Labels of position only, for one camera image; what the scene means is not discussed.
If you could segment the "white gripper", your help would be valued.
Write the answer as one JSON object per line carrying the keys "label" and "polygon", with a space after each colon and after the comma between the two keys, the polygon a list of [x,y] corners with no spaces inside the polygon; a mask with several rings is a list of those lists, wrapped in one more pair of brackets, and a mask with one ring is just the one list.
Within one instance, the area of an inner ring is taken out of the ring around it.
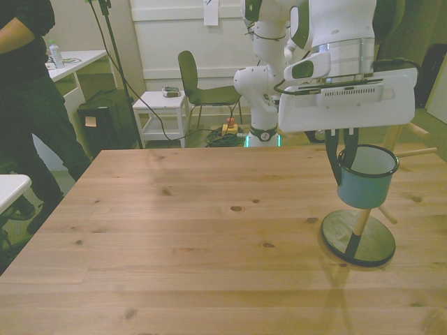
{"label": "white gripper", "polygon": [[292,86],[279,102],[279,128],[283,132],[325,130],[325,150],[337,185],[342,182],[337,148],[344,133],[343,164],[351,168],[356,157],[359,129],[401,125],[415,114],[415,68],[374,73],[362,82],[338,87]]}

